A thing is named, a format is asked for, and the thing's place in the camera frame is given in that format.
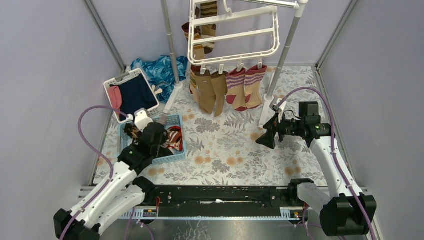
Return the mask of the red striped sock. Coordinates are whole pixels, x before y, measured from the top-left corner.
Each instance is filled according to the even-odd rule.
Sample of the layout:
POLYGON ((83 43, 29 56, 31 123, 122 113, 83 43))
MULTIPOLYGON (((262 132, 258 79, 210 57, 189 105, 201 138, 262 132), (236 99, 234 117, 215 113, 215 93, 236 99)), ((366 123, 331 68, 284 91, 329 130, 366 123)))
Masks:
POLYGON ((238 112, 243 112, 248 109, 244 88, 245 77, 246 69, 244 67, 240 71, 235 68, 233 71, 226 74, 226 102, 238 112))
POLYGON ((260 94, 261 82, 267 72, 267 66, 255 65, 246 71, 244 79, 245 104, 248 109, 255 109, 262 104, 260 94))

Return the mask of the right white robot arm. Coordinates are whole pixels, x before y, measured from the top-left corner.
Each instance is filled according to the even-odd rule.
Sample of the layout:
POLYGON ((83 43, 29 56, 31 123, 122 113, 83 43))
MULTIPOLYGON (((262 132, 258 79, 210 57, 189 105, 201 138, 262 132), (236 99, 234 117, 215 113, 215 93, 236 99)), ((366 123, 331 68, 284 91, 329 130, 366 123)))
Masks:
POLYGON ((310 179, 294 179, 286 193, 287 201, 293 206, 305 203, 312 208, 329 237, 369 234, 377 202, 373 196, 364 194, 349 173, 331 124, 321 122, 318 102, 301 101, 299 115, 292 119, 286 118, 284 103, 270 108, 275 114, 263 125, 266 133, 256 143, 274 149, 276 137, 279 142, 286 136, 302 138, 318 160, 329 192, 319 190, 310 179))

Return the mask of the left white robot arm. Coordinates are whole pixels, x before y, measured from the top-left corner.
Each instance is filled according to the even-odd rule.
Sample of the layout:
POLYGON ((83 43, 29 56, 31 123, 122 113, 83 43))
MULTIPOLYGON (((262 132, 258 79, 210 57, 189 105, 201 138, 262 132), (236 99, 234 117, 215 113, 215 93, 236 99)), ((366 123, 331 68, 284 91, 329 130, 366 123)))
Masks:
POLYGON ((98 240, 123 214, 140 204, 155 200, 154 184, 140 174, 150 166, 168 140, 161 122, 149 117, 135 118, 141 131, 138 144, 126 147, 106 177, 70 210, 60 209, 53 217, 60 240, 98 240))

